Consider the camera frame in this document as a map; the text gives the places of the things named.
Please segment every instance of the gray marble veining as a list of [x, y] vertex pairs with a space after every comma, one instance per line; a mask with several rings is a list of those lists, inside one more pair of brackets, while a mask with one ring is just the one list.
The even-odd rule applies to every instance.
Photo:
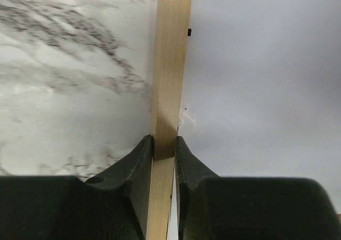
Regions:
[[157, 0], [0, 0], [0, 174], [94, 175], [149, 133]]

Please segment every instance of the white marble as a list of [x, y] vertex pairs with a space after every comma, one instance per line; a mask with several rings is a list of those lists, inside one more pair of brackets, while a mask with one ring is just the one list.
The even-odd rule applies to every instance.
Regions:
[[220, 175], [313, 178], [341, 213], [341, 0], [192, 0], [190, 27], [192, 152]]
[[157, 0], [0, 0], [0, 174], [86, 179], [150, 133]]

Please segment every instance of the gray surface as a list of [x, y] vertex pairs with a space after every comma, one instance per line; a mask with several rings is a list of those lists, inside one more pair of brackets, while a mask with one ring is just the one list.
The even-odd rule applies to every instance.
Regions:
[[190, 27], [192, 152], [219, 175], [313, 178], [341, 213], [341, 0], [193, 0]]

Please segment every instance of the wooden stick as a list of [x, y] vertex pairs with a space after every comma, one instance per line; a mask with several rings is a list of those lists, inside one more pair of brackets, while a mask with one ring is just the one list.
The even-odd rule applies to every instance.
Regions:
[[152, 102], [155, 151], [147, 240], [166, 240], [191, 0], [158, 0]]

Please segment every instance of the wooden strip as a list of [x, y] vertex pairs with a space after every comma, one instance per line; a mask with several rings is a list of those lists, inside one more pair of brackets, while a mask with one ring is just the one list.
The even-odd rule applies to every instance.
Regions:
[[166, 240], [174, 173], [183, 69], [191, 0], [158, 0], [153, 78], [152, 135], [155, 151], [147, 240]]

